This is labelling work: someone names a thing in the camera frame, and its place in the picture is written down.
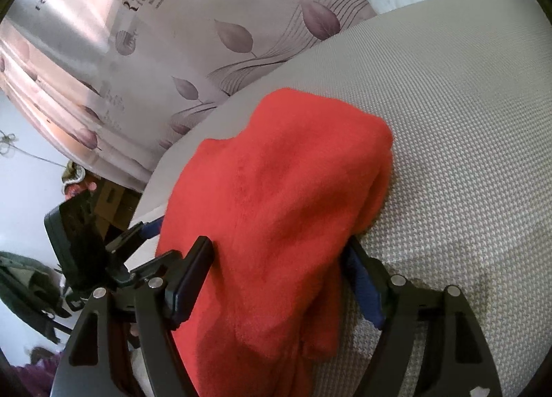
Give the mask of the purple patterned sleeve forearm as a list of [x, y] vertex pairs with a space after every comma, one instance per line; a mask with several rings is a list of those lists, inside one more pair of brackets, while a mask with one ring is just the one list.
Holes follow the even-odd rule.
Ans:
[[12, 365], [10, 369], [32, 396], [48, 397], [62, 356], [62, 352], [52, 353], [43, 347], [35, 347], [31, 351], [30, 363]]

